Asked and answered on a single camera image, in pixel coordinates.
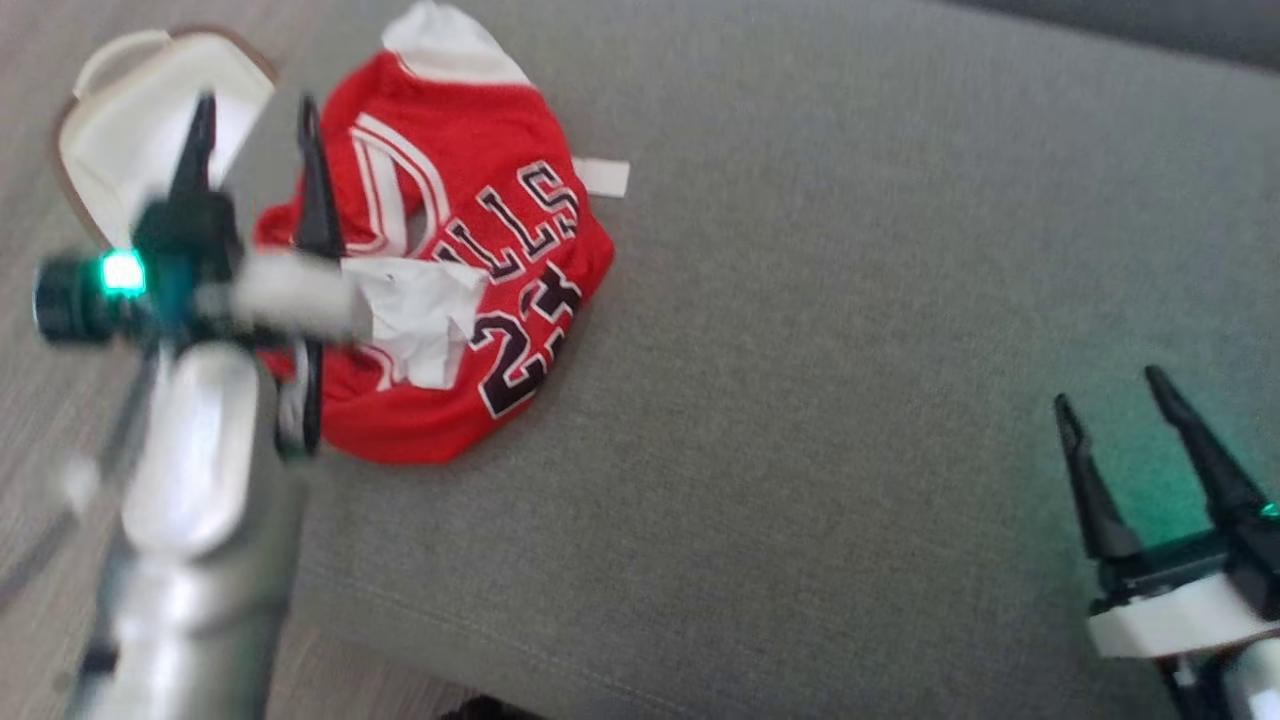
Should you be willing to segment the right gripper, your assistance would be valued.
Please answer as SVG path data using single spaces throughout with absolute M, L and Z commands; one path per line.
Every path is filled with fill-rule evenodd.
M 1146 380 L 1180 437 L 1212 523 L 1270 519 L 1270 498 L 1170 375 L 1148 365 Z M 1229 534 L 1203 530 L 1142 544 L 1100 474 L 1091 437 L 1066 395 L 1053 398 L 1053 413 L 1085 555 L 1098 570 L 1101 596 L 1091 605 L 1085 629 L 1100 656 L 1161 659 L 1221 650 L 1277 630 L 1277 615 L 1258 610 L 1231 579 Z

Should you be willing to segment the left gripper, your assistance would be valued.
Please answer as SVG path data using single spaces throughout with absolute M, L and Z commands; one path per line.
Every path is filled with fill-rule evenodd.
M 218 104 L 201 94 L 172 178 L 170 200 L 210 191 Z M 220 195 L 157 200 L 140 217 L 131 245 L 91 255 L 45 258 L 33 282 L 33 322 L 51 345 L 179 346 L 227 340 L 246 346 L 315 341 L 352 345 L 372 333 L 372 311 L 357 283 L 330 259 L 301 251 L 346 251 L 320 114 L 302 95 L 297 118 L 302 159 L 300 250 L 253 254 Z

